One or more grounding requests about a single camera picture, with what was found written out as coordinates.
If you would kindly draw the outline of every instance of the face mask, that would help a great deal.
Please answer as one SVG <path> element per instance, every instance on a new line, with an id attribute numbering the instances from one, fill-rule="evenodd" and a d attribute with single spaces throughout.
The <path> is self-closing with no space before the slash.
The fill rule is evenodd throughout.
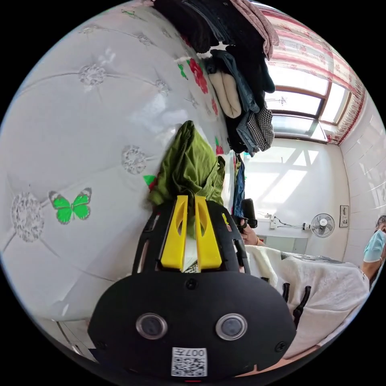
<path id="1" fill-rule="evenodd" d="M 373 263 L 381 258 L 383 248 L 386 243 L 386 234 L 381 230 L 377 230 L 365 248 L 363 261 Z"/>

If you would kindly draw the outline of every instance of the hand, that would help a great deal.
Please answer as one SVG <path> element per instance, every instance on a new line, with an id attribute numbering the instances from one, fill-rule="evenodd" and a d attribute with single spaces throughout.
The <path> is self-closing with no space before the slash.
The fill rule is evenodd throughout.
<path id="1" fill-rule="evenodd" d="M 241 220 L 240 224 L 244 225 L 245 221 Z M 254 230 L 247 224 L 246 228 L 242 230 L 241 237 L 244 240 L 245 245 L 257 245 L 259 238 L 256 236 Z"/>

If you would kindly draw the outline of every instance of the white tiled wall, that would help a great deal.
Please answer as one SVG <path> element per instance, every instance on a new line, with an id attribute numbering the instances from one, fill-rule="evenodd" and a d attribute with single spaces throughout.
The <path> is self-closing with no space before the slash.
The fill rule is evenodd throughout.
<path id="1" fill-rule="evenodd" d="M 386 214 L 386 130 L 368 94 L 341 150 L 349 182 L 351 214 L 344 261 L 361 265 L 375 223 Z"/>

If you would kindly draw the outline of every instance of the floral curtain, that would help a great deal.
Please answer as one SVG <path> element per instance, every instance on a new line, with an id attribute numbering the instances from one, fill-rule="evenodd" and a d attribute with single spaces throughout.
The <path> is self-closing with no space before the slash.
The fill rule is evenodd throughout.
<path id="1" fill-rule="evenodd" d="M 280 43 L 274 47 L 271 66 L 307 72 L 339 84 L 351 92 L 348 107 L 329 141 L 339 145 L 361 112 L 365 87 L 350 65 L 324 39 L 292 17 L 258 5 L 274 26 Z"/>

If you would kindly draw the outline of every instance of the qr code sticker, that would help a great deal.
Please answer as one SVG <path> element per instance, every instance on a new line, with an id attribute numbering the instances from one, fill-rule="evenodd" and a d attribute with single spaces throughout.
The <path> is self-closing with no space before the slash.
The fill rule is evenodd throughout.
<path id="1" fill-rule="evenodd" d="M 175 377 L 206 377 L 206 349 L 187 349 L 173 347 L 172 376 Z"/>

